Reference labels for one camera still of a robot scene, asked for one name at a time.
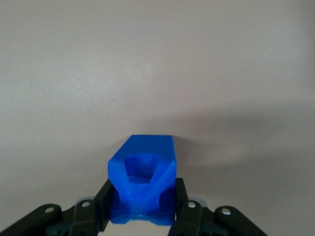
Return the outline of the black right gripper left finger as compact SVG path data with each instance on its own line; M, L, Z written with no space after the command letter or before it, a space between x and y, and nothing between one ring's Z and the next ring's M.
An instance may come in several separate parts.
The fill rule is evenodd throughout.
M0 234L2 236L96 236L109 222L114 186L107 180L93 198L84 198L63 211L45 204L31 211Z

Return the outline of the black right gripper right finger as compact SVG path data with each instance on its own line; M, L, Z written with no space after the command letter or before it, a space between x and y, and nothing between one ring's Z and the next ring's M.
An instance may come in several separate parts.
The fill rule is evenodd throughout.
M187 195L184 180L176 179L176 219L170 236L267 236L254 222L232 206L214 212Z

